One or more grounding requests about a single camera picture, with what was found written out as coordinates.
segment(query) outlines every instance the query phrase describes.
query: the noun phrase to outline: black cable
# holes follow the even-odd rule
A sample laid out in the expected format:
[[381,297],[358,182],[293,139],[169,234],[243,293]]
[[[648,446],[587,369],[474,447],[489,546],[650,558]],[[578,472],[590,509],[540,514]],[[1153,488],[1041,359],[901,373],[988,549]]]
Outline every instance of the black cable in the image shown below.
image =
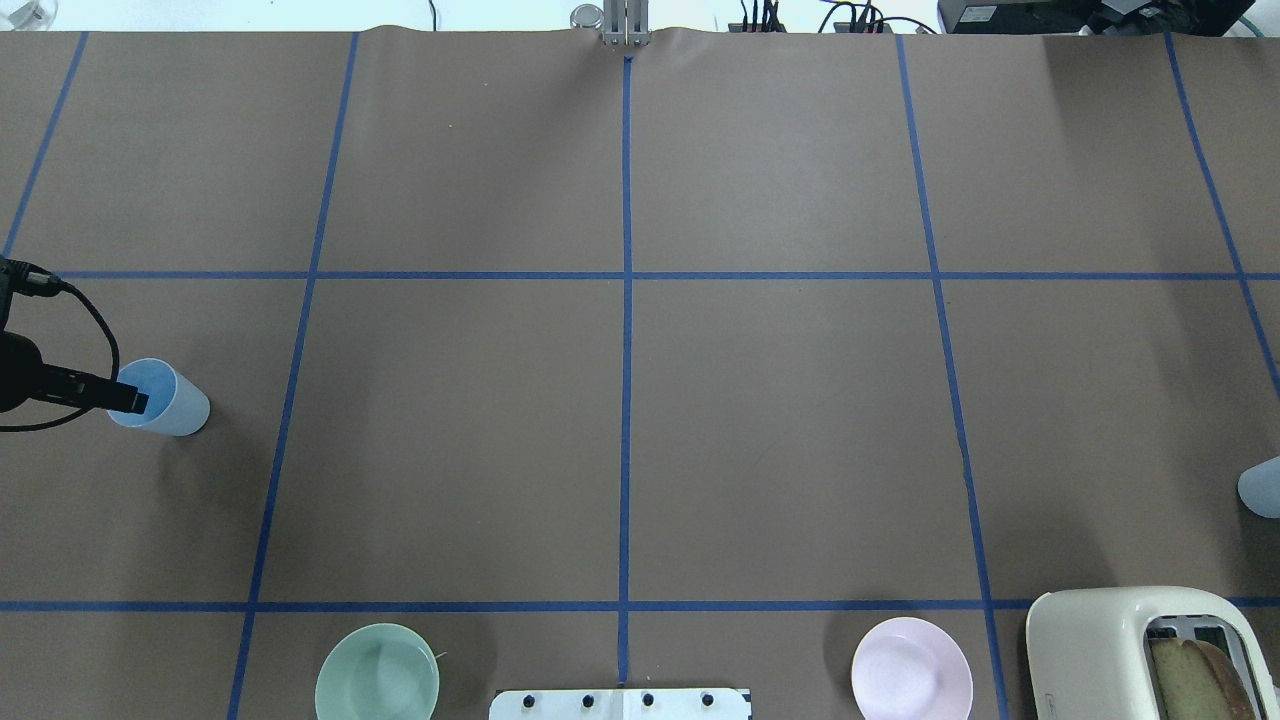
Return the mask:
[[818,26],[818,32],[819,32],[819,33],[820,33],[822,31],[827,29],[827,22],[828,22],[828,20],[831,20],[831,15],[835,15],[835,14],[836,14],[836,10],[838,10],[838,9],[844,8],[844,6],[847,6],[847,8],[849,8],[849,10],[850,10],[850,13],[851,13],[851,17],[850,17],[850,20],[852,20],[852,15],[856,15],[856,14],[858,14],[858,10],[855,10],[855,9],[854,9],[854,4],[852,4],[852,3],[833,3],[833,4],[831,5],[831,9],[829,9],[829,10],[827,10],[827,17],[826,17],[826,18],[822,18],[822,24],[820,24],[820,26]]
[[[69,282],[63,282],[63,290],[74,295],[76,300],[79,300],[81,305],[83,305],[84,309],[88,310],[88,314],[93,316],[93,322],[97,323],[97,327],[102,328],[102,334],[106,336],[106,343],[111,346],[111,377],[109,379],[114,383],[120,375],[120,346],[115,342],[115,334],[111,333],[111,328],[108,327],[102,314],[97,311],[97,307],[95,307],[92,302],[90,302],[88,297],[84,297],[84,293],[81,292],[78,287]],[[92,407],[81,407],[79,410],[63,415],[56,420],[36,423],[33,425],[0,425],[0,433],[32,433],[36,430],[47,430],[83,418],[90,410],[92,410]]]
[[876,13],[877,15],[883,15],[883,13],[879,12],[879,8],[870,4],[864,5],[859,3],[832,3],[831,9],[827,10],[827,17],[822,18],[822,24],[818,26],[818,32],[827,29],[827,22],[831,20],[831,15],[835,15],[836,10],[838,10],[840,8],[849,8],[850,23],[858,22],[858,8],[867,8],[870,12]]
[[891,18],[881,18],[879,19],[881,32],[883,32],[884,23],[887,23],[890,20],[906,20],[909,23],[915,23],[915,24],[920,26],[922,28],[924,28],[924,32],[927,32],[929,35],[937,35],[938,33],[936,29],[933,29],[932,27],[922,23],[920,20],[918,20],[915,18],[905,18],[902,15],[893,15]]
[[872,5],[870,3],[868,3],[867,6],[863,8],[863,14],[859,15],[859,18],[858,18],[858,24],[855,24],[850,29],[852,29],[854,32],[867,32],[867,28],[869,27],[867,24],[867,20],[874,18],[874,15],[872,15],[872,10],[874,8],[876,8],[874,5]]

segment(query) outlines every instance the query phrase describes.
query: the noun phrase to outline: plastic cup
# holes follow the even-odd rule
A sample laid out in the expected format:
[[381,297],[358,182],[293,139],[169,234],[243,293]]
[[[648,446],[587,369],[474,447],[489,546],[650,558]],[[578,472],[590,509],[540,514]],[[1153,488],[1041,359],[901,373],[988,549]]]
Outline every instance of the plastic cup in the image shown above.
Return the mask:
[[205,427],[205,421],[209,420],[209,398],[164,360],[155,357],[134,360],[120,368],[116,379],[137,387],[138,392],[148,396],[146,413],[108,410],[106,414],[118,425],[182,437]]
[[1249,510],[1263,518],[1280,518],[1280,457],[1242,473],[1235,488]]
[[867,720],[965,720],[973,707],[973,674],[960,646],[918,618],[872,628],[858,643],[850,680]]
[[316,678],[317,720],[428,720],[440,694],[430,646],[392,623],[342,638]]

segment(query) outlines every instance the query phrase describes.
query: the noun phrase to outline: toaster slot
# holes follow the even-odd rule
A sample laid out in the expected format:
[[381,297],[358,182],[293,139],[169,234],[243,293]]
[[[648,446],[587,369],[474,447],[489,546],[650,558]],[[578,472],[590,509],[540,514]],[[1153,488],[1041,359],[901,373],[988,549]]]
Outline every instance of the toaster slot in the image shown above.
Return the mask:
[[1253,670],[1249,667],[1249,657],[1244,652],[1244,642],[1240,639],[1240,634],[1225,620],[1213,615],[1170,615],[1156,618],[1147,625],[1143,644],[1151,671],[1152,691],[1156,694],[1156,703],[1160,706],[1160,714],[1164,720],[1169,720],[1169,712],[1165,708],[1164,697],[1156,678],[1156,666],[1151,648],[1152,643],[1167,643],[1175,639],[1201,641],[1222,651],[1240,676],[1240,683],[1244,685],[1245,696],[1253,708],[1253,716],[1258,720],[1280,720],[1268,719],[1262,712]]

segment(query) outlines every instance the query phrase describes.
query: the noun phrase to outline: green bowl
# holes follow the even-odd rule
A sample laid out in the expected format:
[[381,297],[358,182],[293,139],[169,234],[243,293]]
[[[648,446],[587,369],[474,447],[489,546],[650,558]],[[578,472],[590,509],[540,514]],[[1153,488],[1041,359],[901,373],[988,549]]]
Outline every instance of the green bowl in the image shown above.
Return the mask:
[[440,694],[435,653],[403,625],[379,623],[342,638],[316,678],[319,720],[428,720]]

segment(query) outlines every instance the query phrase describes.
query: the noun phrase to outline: light blue cup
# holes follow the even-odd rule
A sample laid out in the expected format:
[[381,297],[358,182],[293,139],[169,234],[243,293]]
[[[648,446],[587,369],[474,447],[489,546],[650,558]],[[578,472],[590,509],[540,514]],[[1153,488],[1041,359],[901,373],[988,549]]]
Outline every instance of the light blue cup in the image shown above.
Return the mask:
[[319,720],[428,720],[440,694],[435,655],[417,633],[379,623],[339,642],[316,678]]
[[108,410],[115,424],[161,436],[184,437],[209,421],[209,398],[173,365],[155,357],[120,368],[118,380],[147,396],[142,414]]

